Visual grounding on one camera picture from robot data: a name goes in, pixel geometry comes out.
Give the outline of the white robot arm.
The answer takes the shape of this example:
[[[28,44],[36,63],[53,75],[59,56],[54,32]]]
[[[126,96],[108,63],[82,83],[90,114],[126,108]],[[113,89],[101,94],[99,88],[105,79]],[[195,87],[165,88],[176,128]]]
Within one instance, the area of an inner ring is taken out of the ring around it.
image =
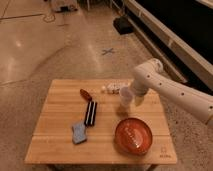
[[[156,58],[136,66],[131,91],[142,97],[151,88],[213,129],[213,96],[170,80],[161,75],[162,71],[163,64]]]

